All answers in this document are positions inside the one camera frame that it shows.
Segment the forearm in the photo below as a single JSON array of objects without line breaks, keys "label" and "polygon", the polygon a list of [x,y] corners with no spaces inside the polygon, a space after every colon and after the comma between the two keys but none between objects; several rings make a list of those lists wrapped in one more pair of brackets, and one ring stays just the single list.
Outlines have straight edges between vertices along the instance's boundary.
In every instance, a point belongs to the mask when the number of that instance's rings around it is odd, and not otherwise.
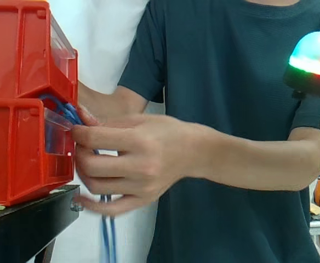
[{"label": "forearm", "polygon": [[116,89],[113,94],[103,94],[79,82],[78,103],[86,107],[95,117],[103,120],[106,117],[140,113],[147,102],[123,87]]},{"label": "forearm", "polygon": [[320,136],[264,142],[203,127],[197,132],[193,177],[253,190],[297,191],[320,174]]}]

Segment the blue cable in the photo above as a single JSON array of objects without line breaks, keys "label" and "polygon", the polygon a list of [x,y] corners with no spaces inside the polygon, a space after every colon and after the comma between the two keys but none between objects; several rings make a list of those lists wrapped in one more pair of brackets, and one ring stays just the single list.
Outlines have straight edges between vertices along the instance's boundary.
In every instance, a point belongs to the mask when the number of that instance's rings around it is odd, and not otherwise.
[{"label": "blue cable", "polygon": [[[82,120],[77,114],[75,107],[69,103],[63,104],[59,101],[58,98],[44,94],[39,97],[42,101],[49,99],[56,104],[56,112],[62,112],[62,116],[68,119],[73,125],[84,125]],[[46,130],[48,136],[51,136],[52,130]],[[93,152],[98,155],[98,150],[93,150]],[[101,202],[110,202],[111,195],[101,195],[100,196]],[[117,263],[117,251],[116,251],[116,232],[115,232],[115,219],[114,217],[110,218],[110,226],[111,226],[111,243],[112,243],[112,250],[110,249],[110,242],[109,242],[109,234],[107,229],[107,217],[102,216],[102,239],[104,241],[104,247],[107,254],[107,262],[106,263]]]}]

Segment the black light base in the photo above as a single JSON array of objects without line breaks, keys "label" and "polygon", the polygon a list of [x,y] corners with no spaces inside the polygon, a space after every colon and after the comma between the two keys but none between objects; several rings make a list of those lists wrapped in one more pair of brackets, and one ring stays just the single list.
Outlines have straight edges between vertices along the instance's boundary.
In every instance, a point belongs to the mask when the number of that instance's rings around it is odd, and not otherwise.
[{"label": "black light base", "polygon": [[320,97],[320,75],[305,72],[288,64],[283,81],[289,87],[295,89],[293,96],[303,98],[302,94],[310,94]]}]

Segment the metal screw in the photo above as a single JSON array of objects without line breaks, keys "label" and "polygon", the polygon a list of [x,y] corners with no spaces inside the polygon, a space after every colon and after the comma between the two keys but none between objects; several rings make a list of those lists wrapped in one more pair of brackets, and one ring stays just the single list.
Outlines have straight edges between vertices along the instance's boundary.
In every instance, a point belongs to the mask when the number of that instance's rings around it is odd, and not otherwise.
[{"label": "metal screw", "polygon": [[70,204],[71,211],[82,212],[84,210],[83,206],[80,203],[75,202],[73,199]]}]

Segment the red plastic drawer unit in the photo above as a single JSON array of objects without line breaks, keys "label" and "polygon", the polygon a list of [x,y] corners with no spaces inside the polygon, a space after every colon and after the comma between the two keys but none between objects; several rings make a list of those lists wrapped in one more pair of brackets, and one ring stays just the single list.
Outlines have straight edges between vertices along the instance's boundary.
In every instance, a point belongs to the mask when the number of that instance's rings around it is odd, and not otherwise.
[{"label": "red plastic drawer unit", "polygon": [[47,2],[0,1],[0,204],[47,195],[73,180],[74,142],[47,121],[50,94],[77,103],[77,52]]}]

